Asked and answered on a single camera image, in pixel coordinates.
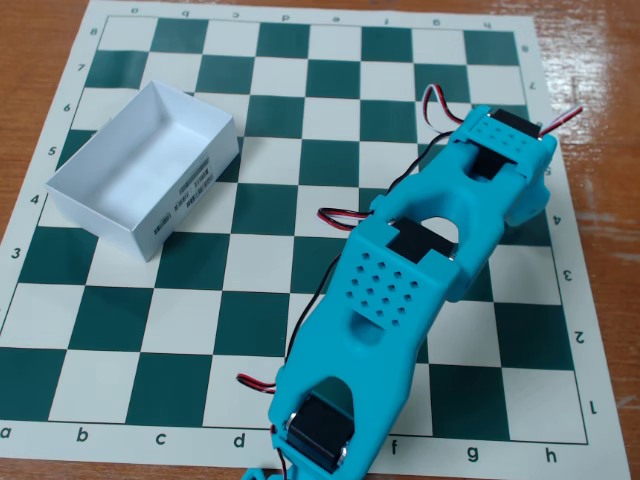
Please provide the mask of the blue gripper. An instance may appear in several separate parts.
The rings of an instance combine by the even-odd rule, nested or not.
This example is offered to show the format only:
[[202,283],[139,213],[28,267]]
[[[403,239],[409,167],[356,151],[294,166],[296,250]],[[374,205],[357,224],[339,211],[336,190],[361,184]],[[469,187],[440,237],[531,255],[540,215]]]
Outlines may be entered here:
[[518,197],[507,214],[508,225],[524,224],[545,209],[550,198],[550,192],[545,186],[545,172],[546,167],[535,175]]

